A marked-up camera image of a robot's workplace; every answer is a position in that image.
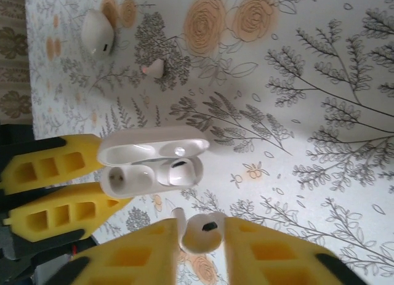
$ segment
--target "beige patterned fabric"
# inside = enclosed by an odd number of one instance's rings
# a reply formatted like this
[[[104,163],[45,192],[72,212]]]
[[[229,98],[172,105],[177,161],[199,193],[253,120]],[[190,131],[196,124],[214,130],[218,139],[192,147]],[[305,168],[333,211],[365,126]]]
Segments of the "beige patterned fabric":
[[[25,0],[0,0],[0,122],[32,122]]]

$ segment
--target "white tablecloth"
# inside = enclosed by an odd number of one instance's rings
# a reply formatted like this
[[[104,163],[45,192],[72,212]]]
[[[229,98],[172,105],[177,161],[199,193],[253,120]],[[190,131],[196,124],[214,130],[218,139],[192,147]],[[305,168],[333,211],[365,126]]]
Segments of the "white tablecloth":
[[[91,8],[116,32],[102,62],[79,37]],[[175,206],[220,210],[394,283],[394,0],[26,0],[26,11],[37,138],[186,123],[212,143],[198,187],[135,198],[100,242]],[[144,77],[158,57],[165,77]],[[227,283],[222,251],[179,265],[179,284]]]

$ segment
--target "yellow gripper pad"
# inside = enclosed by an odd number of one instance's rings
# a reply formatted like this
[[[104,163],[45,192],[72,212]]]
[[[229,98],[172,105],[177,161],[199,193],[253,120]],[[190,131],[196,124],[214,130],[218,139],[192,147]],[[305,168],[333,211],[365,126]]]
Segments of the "yellow gripper pad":
[[[225,219],[225,255],[231,285],[366,285],[331,251],[235,217]]]
[[[7,153],[0,155],[11,159],[0,173],[0,190],[11,195],[66,182],[100,169],[103,166],[96,160],[100,144],[101,138],[93,134],[76,134],[6,146],[2,151]]]
[[[98,182],[68,185],[12,209],[3,224],[30,242],[75,230],[84,230],[81,239],[86,239],[130,201],[107,196]]]
[[[174,285],[179,251],[165,219],[77,254],[46,285]]]

